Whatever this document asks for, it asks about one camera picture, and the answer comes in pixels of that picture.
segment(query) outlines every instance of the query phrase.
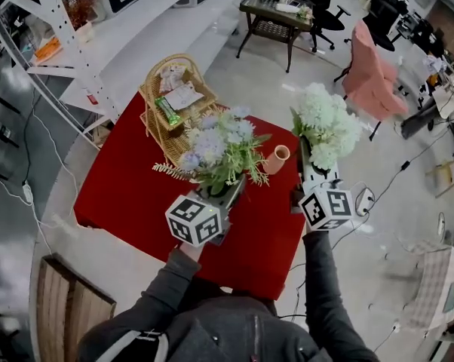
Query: cube with fiducial marker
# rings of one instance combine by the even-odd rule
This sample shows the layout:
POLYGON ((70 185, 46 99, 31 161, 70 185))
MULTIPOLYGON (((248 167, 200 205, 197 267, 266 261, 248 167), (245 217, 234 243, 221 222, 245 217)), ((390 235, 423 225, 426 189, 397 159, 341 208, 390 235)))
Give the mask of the cube with fiducial marker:
POLYGON ((172 236, 194 247, 222 232, 219 208, 184 195, 174 201, 165 216, 172 236))
POLYGON ((332 231, 353 216, 351 192, 341 189, 311 189, 299 202, 308 231, 332 231))

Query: flower arrangement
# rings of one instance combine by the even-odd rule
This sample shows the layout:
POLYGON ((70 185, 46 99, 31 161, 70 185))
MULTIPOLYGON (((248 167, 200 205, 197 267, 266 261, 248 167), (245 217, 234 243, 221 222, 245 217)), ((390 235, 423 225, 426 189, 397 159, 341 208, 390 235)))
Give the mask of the flower arrangement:
POLYGON ((64 0, 63 3, 73 28, 77 30, 83 27, 93 9, 94 0, 64 0))
POLYGON ((330 95, 323 84, 311 83, 303 92, 299 112, 291 108, 297 136, 305 136, 311 144, 310 161, 329 170, 337 158, 353 151, 360 139, 358 118, 346 112, 346 102, 337 94, 330 95))
POLYGON ((179 167, 156 164, 153 169, 211 186, 212 195, 225 184, 237 183, 244 171, 255 184, 268 184, 267 174, 258 168, 264 157, 256 149, 270 135, 255 136, 254 125, 245 119, 248 115, 244 107, 209 111, 203 117, 192 113, 186 122, 190 150, 180 157, 179 167))

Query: checkered tablecloth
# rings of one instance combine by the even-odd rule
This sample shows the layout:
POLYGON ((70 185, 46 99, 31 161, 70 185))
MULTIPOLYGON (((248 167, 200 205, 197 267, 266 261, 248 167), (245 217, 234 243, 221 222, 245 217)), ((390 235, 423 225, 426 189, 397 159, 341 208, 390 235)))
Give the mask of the checkered tablecloth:
POLYGON ((418 294, 406 308, 408 325, 412 328, 431 330, 454 319, 454 309, 443 312, 450 286, 454 283, 454 248, 442 248, 428 248, 434 251, 424 255, 418 294))

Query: person's left arm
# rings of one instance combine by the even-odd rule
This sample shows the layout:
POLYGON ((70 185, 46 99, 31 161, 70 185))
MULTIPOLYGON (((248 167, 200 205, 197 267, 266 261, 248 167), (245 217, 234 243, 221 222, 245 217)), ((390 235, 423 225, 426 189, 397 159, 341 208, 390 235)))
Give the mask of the person's left arm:
POLYGON ((193 276, 200 270, 196 262, 201 249, 174 249, 167 264, 130 309, 91 329, 78 347, 78 362, 98 359, 124 334, 131 330, 161 332, 177 313, 193 276))

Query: jacket sleeve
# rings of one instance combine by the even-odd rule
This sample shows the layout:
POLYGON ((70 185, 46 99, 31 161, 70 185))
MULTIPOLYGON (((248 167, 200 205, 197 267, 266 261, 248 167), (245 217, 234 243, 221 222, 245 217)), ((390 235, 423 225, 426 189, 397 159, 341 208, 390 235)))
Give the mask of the jacket sleeve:
POLYGON ((378 361, 342 305, 338 276, 327 232, 310 232, 305 246, 306 323, 320 348, 337 361, 378 361))
POLYGON ((78 347, 78 362, 96 361, 128 331, 163 331, 199 270, 198 263, 174 249, 165 267, 132 308, 95 326, 83 337, 78 347))

